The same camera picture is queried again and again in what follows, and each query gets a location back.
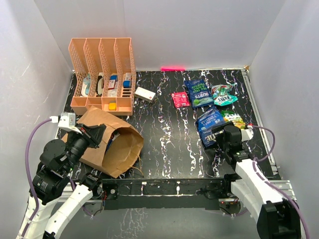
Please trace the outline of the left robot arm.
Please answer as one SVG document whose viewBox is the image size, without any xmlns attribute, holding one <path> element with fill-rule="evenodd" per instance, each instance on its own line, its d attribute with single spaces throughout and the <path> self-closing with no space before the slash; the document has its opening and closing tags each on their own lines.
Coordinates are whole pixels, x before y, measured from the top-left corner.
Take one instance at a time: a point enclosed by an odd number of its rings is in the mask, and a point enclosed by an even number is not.
<svg viewBox="0 0 319 239">
<path fill-rule="evenodd" d="M 58 239 L 75 214 L 91 198 L 103 193 L 102 180 L 87 173 L 75 186 L 64 204 L 54 213 L 62 192 L 70 182 L 69 174 L 88 148 L 98 148 L 106 126 L 86 126 L 82 123 L 70 127 L 67 140 L 49 141 L 40 156 L 37 173 L 31 177 L 29 148 L 25 150 L 25 167 L 30 186 L 24 218 L 18 232 L 19 239 Z"/>
</svg>

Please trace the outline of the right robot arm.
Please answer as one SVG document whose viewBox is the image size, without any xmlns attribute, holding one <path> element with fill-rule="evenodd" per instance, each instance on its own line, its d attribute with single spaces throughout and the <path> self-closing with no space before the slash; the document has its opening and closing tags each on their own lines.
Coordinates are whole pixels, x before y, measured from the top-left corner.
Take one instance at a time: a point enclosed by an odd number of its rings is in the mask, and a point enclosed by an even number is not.
<svg viewBox="0 0 319 239">
<path fill-rule="evenodd" d="M 238 179 L 222 185 L 225 196 L 239 198 L 256 222 L 261 239 L 300 239 L 301 217 L 295 201 L 264 176 L 244 142 L 253 138 L 253 126 L 245 129 L 232 122 L 213 127 L 210 139 L 222 150 Z"/>
</svg>

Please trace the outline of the teal red snack bag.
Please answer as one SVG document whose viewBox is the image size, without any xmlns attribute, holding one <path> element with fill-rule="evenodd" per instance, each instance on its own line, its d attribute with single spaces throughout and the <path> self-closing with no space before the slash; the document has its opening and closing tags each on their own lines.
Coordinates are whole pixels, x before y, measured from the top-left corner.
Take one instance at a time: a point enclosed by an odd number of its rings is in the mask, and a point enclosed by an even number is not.
<svg viewBox="0 0 319 239">
<path fill-rule="evenodd" d="M 212 87 L 212 97 L 214 104 L 217 106 L 227 106 L 236 101 L 238 98 L 234 95 L 230 95 L 229 92 L 233 89 L 234 85 L 215 85 Z"/>
</svg>

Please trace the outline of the red snack packet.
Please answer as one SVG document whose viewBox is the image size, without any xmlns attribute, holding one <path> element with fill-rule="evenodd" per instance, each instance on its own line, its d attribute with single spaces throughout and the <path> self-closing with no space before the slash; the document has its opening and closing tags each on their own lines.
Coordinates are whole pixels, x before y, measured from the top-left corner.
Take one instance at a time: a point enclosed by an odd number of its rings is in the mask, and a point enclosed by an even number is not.
<svg viewBox="0 0 319 239">
<path fill-rule="evenodd" d="M 186 92 L 171 93 L 171 97 L 176 108 L 190 106 L 190 102 Z"/>
</svg>

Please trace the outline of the blue Kettle chips bag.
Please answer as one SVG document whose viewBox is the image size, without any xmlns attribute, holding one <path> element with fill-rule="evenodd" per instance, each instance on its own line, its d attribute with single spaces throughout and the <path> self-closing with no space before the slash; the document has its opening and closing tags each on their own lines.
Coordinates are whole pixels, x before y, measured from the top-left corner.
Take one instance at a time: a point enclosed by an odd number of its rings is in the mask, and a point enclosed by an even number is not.
<svg viewBox="0 0 319 239">
<path fill-rule="evenodd" d="M 208 108 L 196 121 L 197 131 L 205 148 L 215 144 L 213 129 L 225 124 L 222 114 L 215 106 Z"/>
</svg>

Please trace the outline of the blue Burts chilli chips bag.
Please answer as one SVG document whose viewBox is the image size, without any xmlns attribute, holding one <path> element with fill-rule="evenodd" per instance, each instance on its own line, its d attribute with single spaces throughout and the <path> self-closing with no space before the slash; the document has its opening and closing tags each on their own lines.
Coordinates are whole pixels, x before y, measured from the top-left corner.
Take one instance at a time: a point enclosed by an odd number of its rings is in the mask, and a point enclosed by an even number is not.
<svg viewBox="0 0 319 239">
<path fill-rule="evenodd" d="M 108 141 L 108 143 L 107 143 L 107 147 L 106 147 L 106 151 L 105 152 L 107 152 L 108 150 L 109 150 L 109 148 L 110 148 L 110 146 L 112 145 L 112 143 L 113 143 L 113 141 L 119 136 L 120 134 L 119 133 L 113 133 L 113 134 L 111 134 L 111 137 L 110 137 L 110 139 L 109 139 L 109 141 Z"/>
</svg>

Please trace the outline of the brown paper bag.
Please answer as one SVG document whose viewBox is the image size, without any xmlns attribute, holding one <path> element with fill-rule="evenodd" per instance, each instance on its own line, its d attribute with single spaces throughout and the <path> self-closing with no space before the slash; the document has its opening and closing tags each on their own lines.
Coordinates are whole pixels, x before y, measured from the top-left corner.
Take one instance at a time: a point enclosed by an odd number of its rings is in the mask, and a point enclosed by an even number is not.
<svg viewBox="0 0 319 239">
<path fill-rule="evenodd" d="M 107 127 L 99 147 L 88 148 L 80 159 L 81 162 L 114 178 L 135 164 L 143 148 L 144 139 L 132 125 L 96 107 L 91 107 L 78 123 L 87 126 L 105 124 Z M 120 135 L 105 152 L 113 133 Z"/>
</svg>

